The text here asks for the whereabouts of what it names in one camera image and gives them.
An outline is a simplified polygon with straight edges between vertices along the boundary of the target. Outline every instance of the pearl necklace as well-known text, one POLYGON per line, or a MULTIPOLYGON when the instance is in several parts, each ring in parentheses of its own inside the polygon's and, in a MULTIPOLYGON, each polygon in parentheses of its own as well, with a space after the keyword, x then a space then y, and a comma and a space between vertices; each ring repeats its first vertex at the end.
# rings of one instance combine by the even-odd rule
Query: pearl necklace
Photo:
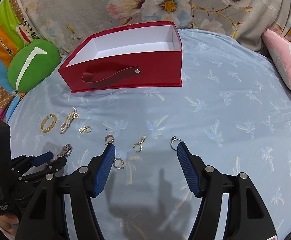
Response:
POLYGON ((60 126, 60 133, 65 133, 67 128, 70 126, 70 123, 73 121, 73 119, 78 119, 79 114, 77 113, 77 109, 75 107, 71 107, 68 113, 67 118, 65 119, 65 122, 60 126))

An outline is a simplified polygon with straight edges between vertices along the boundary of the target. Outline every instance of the open box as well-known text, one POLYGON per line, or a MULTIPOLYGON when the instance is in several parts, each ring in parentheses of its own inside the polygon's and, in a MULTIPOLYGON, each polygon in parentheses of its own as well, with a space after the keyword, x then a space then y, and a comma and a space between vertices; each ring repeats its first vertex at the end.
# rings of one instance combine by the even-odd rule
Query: open box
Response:
POLYGON ((71 92, 180 87, 182 44, 173 22, 131 24, 88 37, 58 69, 71 92))

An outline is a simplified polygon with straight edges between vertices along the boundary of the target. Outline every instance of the pink pillow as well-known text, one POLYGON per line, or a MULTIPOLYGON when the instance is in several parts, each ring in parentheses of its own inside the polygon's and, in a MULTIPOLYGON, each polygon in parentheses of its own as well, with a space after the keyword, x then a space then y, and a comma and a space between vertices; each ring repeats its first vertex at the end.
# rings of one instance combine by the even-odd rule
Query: pink pillow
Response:
POLYGON ((283 81, 291 90, 291 42, 271 30, 266 30, 262 39, 283 81))

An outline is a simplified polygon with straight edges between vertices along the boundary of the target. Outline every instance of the white stripe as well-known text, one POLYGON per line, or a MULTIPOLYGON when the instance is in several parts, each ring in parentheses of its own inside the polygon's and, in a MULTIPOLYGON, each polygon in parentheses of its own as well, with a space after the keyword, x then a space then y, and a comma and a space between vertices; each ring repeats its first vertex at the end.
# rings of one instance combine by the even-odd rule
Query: white stripe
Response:
POLYGON ((33 51, 29 54, 28 58, 26 59, 20 73, 19 73, 19 76, 18 78, 16 79, 16 84, 15 84, 15 89, 18 90, 19 89, 19 84, 20 84, 20 81, 21 81, 21 78, 23 77, 26 69, 28 68, 28 66, 30 65, 31 61, 33 60, 33 58, 35 57, 35 55, 37 54, 47 54, 46 51, 44 51, 43 49, 41 48, 38 48, 38 47, 35 47, 33 49, 33 51))

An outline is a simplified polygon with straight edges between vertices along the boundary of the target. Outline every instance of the green pillow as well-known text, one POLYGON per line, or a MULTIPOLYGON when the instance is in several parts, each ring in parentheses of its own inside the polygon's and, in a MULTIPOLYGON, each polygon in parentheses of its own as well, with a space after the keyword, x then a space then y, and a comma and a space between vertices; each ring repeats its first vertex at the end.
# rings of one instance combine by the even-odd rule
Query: green pillow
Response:
POLYGON ((7 79, 15 90, 26 93, 51 75, 60 62, 59 51, 53 43, 36 39, 12 59, 7 79))

